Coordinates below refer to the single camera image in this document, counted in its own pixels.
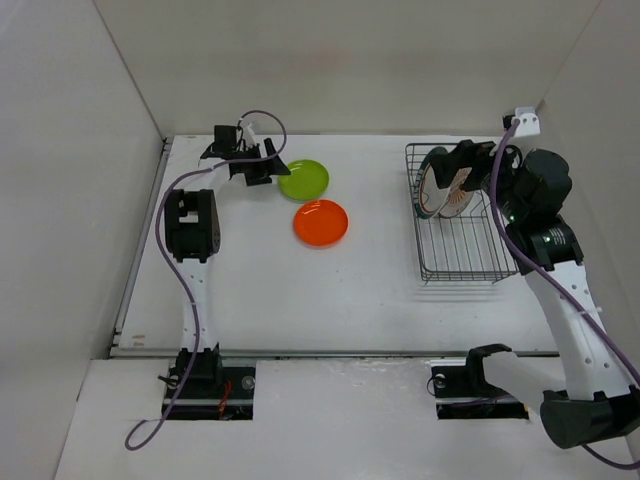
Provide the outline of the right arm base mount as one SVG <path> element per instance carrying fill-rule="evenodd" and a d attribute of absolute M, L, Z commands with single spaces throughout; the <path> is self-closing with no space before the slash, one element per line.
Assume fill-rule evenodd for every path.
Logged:
<path fill-rule="evenodd" d="M 462 365 L 432 363 L 428 392 L 436 401 L 438 420 L 528 420 L 524 404 L 493 386 L 474 385 Z"/>

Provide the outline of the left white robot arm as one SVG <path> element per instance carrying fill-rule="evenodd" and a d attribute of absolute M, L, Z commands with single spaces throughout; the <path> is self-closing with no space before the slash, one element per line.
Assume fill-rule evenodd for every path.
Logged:
<path fill-rule="evenodd" d="M 183 291 L 183 330 L 174 366 L 162 380 L 176 399 L 218 398 L 232 389 L 212 313 L 211 270 L 221 247 L 215 175 L 228 168 L 248 186 L 268 184 L 290 170 L 284 147 L 257 141 L 250 125 L 218 125 L 196 169 L 173 180 L 162 195 L 154 234 L 159 251 Z"/>

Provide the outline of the lime green plate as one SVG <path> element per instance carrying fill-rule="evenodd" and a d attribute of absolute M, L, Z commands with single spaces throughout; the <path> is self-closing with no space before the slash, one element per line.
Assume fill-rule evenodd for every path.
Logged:
<path fill-rule="evenodd" d="M 329 172 L 318 161 L 300 159 L 287 165 L 289 175 L 280 176 L 278 186 L 290 200 L 307 202 L 321 197 L 330 183 Z"/>

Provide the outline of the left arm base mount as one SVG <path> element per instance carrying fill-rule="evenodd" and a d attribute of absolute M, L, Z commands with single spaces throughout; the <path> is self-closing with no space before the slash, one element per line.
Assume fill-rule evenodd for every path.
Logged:
<path fill-rule="evenodd" d="M 253 419 L 256 369 L 224 367 L 221 383 L 211 377 L 187 380 L 169 412 L 169 420 L 248 421 Z"/>

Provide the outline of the orange sunburst patterned plate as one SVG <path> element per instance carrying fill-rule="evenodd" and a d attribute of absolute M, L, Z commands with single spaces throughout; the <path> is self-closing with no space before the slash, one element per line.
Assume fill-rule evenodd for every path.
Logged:
<path fill-rule="evenodd" d="M 439 212 L 440 217 L 454 218 L 460 215 L 470 204 L 473 199 L 474 192 L 462 189 L 462 185 L 466 181 L 470 172 L 470 168 L 463 168 L 457 172 L 451 183 L 447 201 Z"/>

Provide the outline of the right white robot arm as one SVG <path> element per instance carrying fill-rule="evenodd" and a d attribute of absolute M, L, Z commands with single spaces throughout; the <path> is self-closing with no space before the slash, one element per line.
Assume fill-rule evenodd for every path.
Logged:
<path fill-rule="evenodd" d="M 442 398 L 456 411 L 489 408 L 503 396 L 540 416 L 561 449 L 625 437 L 639 427 L 639 373 L 606 334 L 587 284 L 584 254 L 560 214 L 573 183 L 559 154 L 493 142 L 432 148 L 416 177 L 421 217 L 438 213 L 454 189 L 483 192 L 496 230 L 538 301 L 559 353 L 563 380 L 536 372 L 500 343 L 472 348 L 463 365 L 437 367 Z"/>

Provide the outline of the green rimmed white plate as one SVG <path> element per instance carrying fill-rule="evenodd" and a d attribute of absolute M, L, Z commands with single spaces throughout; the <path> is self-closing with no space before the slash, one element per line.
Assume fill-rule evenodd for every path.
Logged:
<path fill-rule="evenodd" d="M 412 190 L 412 205 L 414 212 L 420 219 L 430 219 L 436 216 L 448 201 L 451 187 L 440 188 L 438 186 L 431 165 L 432 160 L 447 153 L 448 151 L 442 146 L 433 148 L 424 157 L 418 169 Z"/>

